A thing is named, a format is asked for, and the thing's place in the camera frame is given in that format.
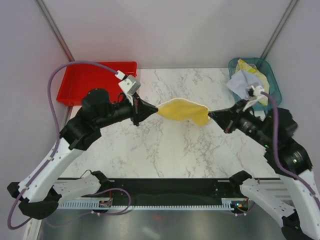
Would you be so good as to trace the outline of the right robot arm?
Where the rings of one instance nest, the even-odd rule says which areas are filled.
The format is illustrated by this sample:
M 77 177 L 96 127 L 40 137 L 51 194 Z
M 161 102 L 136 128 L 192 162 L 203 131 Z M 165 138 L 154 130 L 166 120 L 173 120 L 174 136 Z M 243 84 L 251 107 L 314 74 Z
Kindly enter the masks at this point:
M 253 200 L 280 226 L 287 240 L 320 238 L 320 194 L 315 183 L 313 165 L 306 149 L 293 134 L 298 125 L 289 110 L 278 108 L 260 119 L 243 111 L 245 102 L 209 112 L 226 134 L 239 130 L 265 148 L 264 158 L 288 190 L 293 205 L 272 195 L 244 170 L 230 177 L 229 193 Z

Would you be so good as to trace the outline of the light blue towel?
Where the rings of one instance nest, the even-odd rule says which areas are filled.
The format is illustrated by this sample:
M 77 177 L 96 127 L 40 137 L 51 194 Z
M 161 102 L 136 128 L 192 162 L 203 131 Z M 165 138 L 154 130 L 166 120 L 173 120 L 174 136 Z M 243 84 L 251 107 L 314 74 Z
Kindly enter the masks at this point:
M 248 100 L 248 88 L 250 86 L 264 86 L 262 81 L 253 73 L 239 70 L 232 75 L 229 82 L 226 84 L 229 90 L 238 95 L 241 99 Z

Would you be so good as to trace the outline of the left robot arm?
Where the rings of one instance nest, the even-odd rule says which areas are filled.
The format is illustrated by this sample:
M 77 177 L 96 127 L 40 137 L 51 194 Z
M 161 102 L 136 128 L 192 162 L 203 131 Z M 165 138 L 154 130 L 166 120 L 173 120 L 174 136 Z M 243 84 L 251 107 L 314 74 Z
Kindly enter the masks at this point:
M 142 100 L 137 93 L 112 103 L 108 92 L 102 88 L 91 90 L 81 104 L 76 115 L 59 132 L 59 143 L 35 170 L 23 181 L 8 185 L 7 190 L 15 198 L 23 215 L 42 220 L 67 201 L 93 194 L 105 197 L 110 186 L 101 171 L 64 183 L 56 181 L 76 158 L 102 136 L 102 128 L 127 119 L 138 126 L 158 112 L 157 107 Z

